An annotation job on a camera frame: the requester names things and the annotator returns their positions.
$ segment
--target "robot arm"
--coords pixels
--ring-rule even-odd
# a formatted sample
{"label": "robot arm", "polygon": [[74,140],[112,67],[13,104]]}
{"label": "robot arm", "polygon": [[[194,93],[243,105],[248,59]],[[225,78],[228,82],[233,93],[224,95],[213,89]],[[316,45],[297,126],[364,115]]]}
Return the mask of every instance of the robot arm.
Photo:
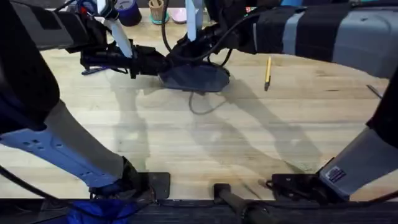
{"label": "robot arm", "polygon": [[[109,48],[105,26],[90,17],[9,1],[1,1],[0,8],[0,19],[7,21],[0,41],[0,143],[75,175],[96,195],[146,190],[126,158],[105,148],[73,118],[38,49],[81,52],[83,65],[130,68],[134,75],[154,73],[159,67],[147,68],[145,62],[153,65],[164,58],[152,48],[133,46],[131,40],[134,58],[119,47]],[[117,21],[110,23],[116,35]]]}
{"label": "robot arm", "polygon": [[364,185],[398,169],[396,9],[349,4],[277,8],[242,28],[240,51],[297,55],[391,79],[367,128],[316,175],[273,175],[269,183],[277,198],[347,201]]}

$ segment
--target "black cable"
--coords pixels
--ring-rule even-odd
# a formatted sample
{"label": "black cable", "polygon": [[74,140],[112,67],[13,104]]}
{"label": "black cable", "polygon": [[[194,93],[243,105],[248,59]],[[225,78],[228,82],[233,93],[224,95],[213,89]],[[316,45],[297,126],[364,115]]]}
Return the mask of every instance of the black cable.
{"label": "black cable", "polygon": [[211,109],[209,109],[209,110],[207,110],[207,111],[197,112],[197,111],[195,111],[195,110],[193,109],[193,95],[194,95],[194,94],[195,94],[194,92],[191,92],[191,94],[189,95],[188,107],[189,107],[189,110],[190,110],[193,114],[196,114],[196,115],[210,114],[211,112],[217,110],[219,107],[223,106],[223,105],[227,102],[227,101],[223,101],[223,102],[221,102],[220,104],[218,104],[217,106],[215,106],[214,108],[211,108]]}
{"label": "black cable", "polygon": [[125,68],[124,71],[120,70],[118,68],[110,68],[111,70],[115,71],[115,72],[119,72],[119,73],[123,73],[123,74],[128,74],[129,71]]}
{"label": "black cable", "polygon": [[58,12],[59,10],[63,9],[64,7],[69,6],[72,2],[74,2],[75,0],[69,0],[67,2],[65,2],[64,4],[62,4],[61,6],[59,6],[58,8],[54,9],[54,12]]}
{"label": "black cable", "polygon": [[68,202],[66,202],[64,200],[61,200],[61,199],[59,199],[57,197],[54,197],[53,195],[45,193],[45,192],[41,191],[40,189],[38,189],[38,188],[28,184],[27,182],[23,181],[19,177],[15,176],[13,173],[11,173],[7,169],[5,169],[3,166],[0,166],[0,174],[2,176],[4,176],[5,178],[7,178],[8,180],[10,180],[11,182],[13,182],[13,183],[19,185],[20,187],[32,192],[33,194],[41,196],[41,197],[43,197],[43,198],[45,198],[47,200],[56,201],[56,202],[61,203],[62,205],[66,206],[66,207],[68,207],[70,209],[76,210],[76,211],[78,211],[78,212],[80,212],[80,213],[82,213],[84,215],[88,215],[90,217],[97,218],[99,220],[106,220],[106,221],[122,220],[122,219],[125,219],[125,218],[128,218],[128,217],[131,217],[131,216],[135,215],[137,212],[141,211],[143,208],[146,208],[147,206],[149,206],[152,203],[152,202],[147,203],[147,204],[137,208],[135,211],[133,211],[133,212],[127,214],[127,215],[124,215],[122,217],[108,218],[108,217],[103,217],[103,216],[99,216],[99,215],[94,215],[94,214],[92,214],[90,212],[87,212],[84,209],[81,209],[81,208],[79,208],[77,206],[74,206],[71,203],[68,203]]}
{"label": "black cable", "polygon": [[[224,67],[224,65],[227,64],[227,62],[229,61],[229,58],[231,57],[232,51],[233,51],[233,49],[229,49],[229,50],[228,50],[228,53],[226,54],[223,63],[221,63],[221,65],[219,65],[219,66]],[[214,63],[210,60],[210,55],[207,56],[207,62],[210,63],[210,64],[214,64]]]}
{"label": "black cable", "polygon": [[[172,48],[170,47],[169,43],[167,42],[167,37],[166,37],[166,30],[165,30],[165,21],[166,21],[166,12],[167,12],[167,8],[169,6],[169,1],[170,0],[165,0],[164,2],[164,7],[163,7],[163,11],[162,11],[162,38],[163,38],[163,43],[166,46],[166,49],[172,53]],[[253,17],[257,17],[260,16],[262,13],[264,12],[257,12],[257,13],[253,13],[253,14],[249,14],[246,17],[240,19],[238,22],[236,22],[234,25],[231,26],[231,28],[229,28],[219,39],[219,41],[217,41],[217,43],[206,53],[204,53],[201,56],[197,56],[194,58],[190,58],[190,57],[182,57],[176,54],[172,54],[173,57],[182,60],[182,61],[186,61],[186,62],[197,62],[199,60],[203,60],[205,57],[209,56],[211,53],[213,53],[225,40],[225,38],[227,38],[227,36],[235,30],[235,28],[237,28],[237,26],[241,25],[243,22],[245,22],[248,19],[251,19]]]}

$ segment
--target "wooden table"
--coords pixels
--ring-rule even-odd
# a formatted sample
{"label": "wooden table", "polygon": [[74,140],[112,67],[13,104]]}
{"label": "wooden table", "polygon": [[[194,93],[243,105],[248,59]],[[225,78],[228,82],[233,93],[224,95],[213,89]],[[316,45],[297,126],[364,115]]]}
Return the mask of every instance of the wooden table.
{"label": "wooden table", "polygon": [[[128,28],[136,44],[167,51],[160,27]],[[185,26],[167,25],[170,43]],[[170,198],[212,198],[214,183],[227,182],[244,198],[271,199],[257,184],[275,173],[313,173],[363,128],[379,102],[366,88],[383,91],[386,80],[340,65],[273,55],[272,83],[264,91],[268,55],[234,51],[227,64],[231,83],[220,94],[193,95],[162,89],[157,77],[107,70],[84,77],[79,54],[42,52],[56,76],[62,99],[75,118],[110,150],[139,171],[170,172]],[[221,62],[226,52],[212,57]],[[61,198],[87,198],[76,177],[18,149],[1,147],[0,164]],[[396,189],[393,173],[357,192],[367,200]],[[0,179],[0,197],[35,195]]]}

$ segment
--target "label sticker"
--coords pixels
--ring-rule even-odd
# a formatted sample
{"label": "label sticker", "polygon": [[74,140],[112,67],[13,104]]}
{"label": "label sticker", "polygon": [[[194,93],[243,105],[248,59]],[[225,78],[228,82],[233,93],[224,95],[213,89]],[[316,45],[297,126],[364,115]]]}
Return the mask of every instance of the label sticker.
{"label": "label sticker", "polygon": [[335,166],[331,168],[326,174],[326,178],[330,180],[332,183],[336,183],[338,180],[340,180],[342,177],[344,177],[346,173],[340,169],[339,167]]}

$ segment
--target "pencil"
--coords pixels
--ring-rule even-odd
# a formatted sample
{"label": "pencil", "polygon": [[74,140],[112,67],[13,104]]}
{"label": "pencil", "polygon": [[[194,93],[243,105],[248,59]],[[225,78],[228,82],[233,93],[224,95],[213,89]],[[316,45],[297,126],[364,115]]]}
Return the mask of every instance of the pencil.
{"label": "pencil", "polygon": [[268,91],[269,85],[271,84],[271,57],[267,61],[267,71],[266,71],[266,83],[264,84],[264,90]]}

